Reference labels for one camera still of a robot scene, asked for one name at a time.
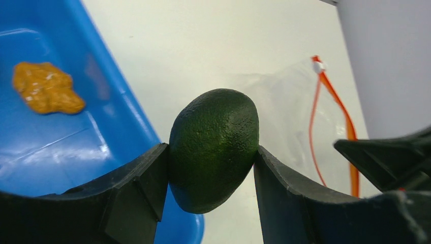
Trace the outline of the green toy avocado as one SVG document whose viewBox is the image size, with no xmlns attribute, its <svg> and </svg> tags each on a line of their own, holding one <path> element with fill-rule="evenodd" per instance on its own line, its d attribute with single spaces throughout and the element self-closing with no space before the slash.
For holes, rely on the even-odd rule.
<svg viewBox="0 0 431 244">
<path fill-rule="evenodd" d="M 259 148 L 259 117 L 245 94 L 213 89 L 191 101 L 169 138 L 168 177 L 179 207 L 205 214 L 241 185 Z"/>
</svg>

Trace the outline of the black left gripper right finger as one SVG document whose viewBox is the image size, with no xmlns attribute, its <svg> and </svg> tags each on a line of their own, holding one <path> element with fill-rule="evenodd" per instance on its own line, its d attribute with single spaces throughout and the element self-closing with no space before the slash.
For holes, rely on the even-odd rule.
<svg viewBox="0 0 431 244">
<path fill-rule="evenodd" d="M 314 182 L 264 147 L 254 179 L 265 243 L 430 243 L 430 192 L 359 199 Z"/>
</svg>

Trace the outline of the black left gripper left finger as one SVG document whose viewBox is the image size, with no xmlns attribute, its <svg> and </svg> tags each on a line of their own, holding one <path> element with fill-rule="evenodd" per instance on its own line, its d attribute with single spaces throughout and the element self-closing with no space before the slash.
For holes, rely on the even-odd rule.
<svg viewBox="0 0 431 244">
<path fill-rule="evenodd" d="M 1 243 L 153 243 L 167 195 L 168 145 L 63 194 L 1 192 Z"/>
</svg>

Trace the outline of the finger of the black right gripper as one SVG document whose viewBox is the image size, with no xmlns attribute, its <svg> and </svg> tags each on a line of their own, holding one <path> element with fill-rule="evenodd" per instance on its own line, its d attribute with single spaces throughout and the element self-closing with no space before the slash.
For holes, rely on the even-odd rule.
<svg viewBox="0 0 431 244">
<path fill-rule="evenodd" d="M 430 127 L 391 139 L 343 139 L 333 146 L 381 192 L 430 190 Z"/>
</svg>

